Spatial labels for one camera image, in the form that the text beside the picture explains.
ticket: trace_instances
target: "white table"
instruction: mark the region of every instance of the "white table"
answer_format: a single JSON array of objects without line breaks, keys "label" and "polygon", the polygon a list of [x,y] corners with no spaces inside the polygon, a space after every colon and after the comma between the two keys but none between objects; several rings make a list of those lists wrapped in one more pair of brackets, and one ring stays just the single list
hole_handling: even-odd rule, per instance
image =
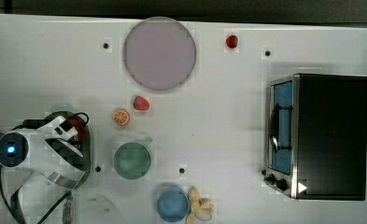
[{"label": "white table", "polygon": [[[209,224],[367,223],[367,189],[364,202],[292,201],[261,176],[266,84],[297,72],[367,75],[367,29],[182,22],[197,63],[182,87],[159,93],[135,83],[123,65],[125,37],[138,22],[0,15],[0,131],[42,119],[57,104],[87,112],[102,172],[76,194],[105,195],[130,224],[163,223],[155,202],[173,184],[195,186],[215,205]],[[228,35],[239,37],[237,50],[226,49]],[[135,94],[149,97],[149,112],[133,111]],[[132,115],[125,128],[111,120],[120,106]],[[154,139],[152,166],[135,181],[112,164],[120,134],[131,132]],[[7,214],[0,197],[0,223],[12,220]]]}]

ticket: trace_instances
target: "red fruit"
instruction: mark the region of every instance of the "red fruit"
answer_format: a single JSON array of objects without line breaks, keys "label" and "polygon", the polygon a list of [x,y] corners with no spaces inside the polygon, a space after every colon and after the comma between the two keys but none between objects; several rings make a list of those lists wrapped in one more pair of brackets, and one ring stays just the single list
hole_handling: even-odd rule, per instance
[{"label": "red fruit", "polygon": [[150,104],[148,103],[148,101],[141,97],[141,96],[136,96],[134,98],[134,109],[135,110],[148,110],[150,108]]},{"label": "red fruit", "polygon": [[236,37],[236,35],[230,35],[226,39],[226,44],[230,49],[235,49],[236,46],[238,46],[238,37]]}]

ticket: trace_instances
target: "oven door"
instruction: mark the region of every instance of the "oven door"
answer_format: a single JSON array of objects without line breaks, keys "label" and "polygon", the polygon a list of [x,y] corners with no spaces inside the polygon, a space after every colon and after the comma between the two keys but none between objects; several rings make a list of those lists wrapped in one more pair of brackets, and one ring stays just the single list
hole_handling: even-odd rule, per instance
[{"label": "oven door", "polygon": [[269,168],[291,174],[293,82],[271,86]]}]

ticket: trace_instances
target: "blue light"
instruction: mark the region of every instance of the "blue light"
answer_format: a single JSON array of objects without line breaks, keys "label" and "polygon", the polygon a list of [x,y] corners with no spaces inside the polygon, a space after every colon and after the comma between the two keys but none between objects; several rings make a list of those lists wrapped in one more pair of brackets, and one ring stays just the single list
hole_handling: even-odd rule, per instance
[{"label": "blue light", "polygon": [[7,153],[14,153],[15,152],[15,147],[9,147],[7,149]]}]

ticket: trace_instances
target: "bowl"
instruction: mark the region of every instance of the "bowl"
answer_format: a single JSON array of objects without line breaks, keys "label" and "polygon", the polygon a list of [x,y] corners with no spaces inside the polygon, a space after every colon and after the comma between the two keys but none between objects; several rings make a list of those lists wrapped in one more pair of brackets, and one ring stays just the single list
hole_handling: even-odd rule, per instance
[{"label": "bowl", "polygon": [[180,188],[165,190],[157,201],[157,212],[167,222],[178,222],[189,213],[189,199]]},{"label": "bowl", "polygon": [[122,145],[114,154],[114,168],[126,179],[138,179],[148,172],[151,157],[142,144],[130,142]]}]

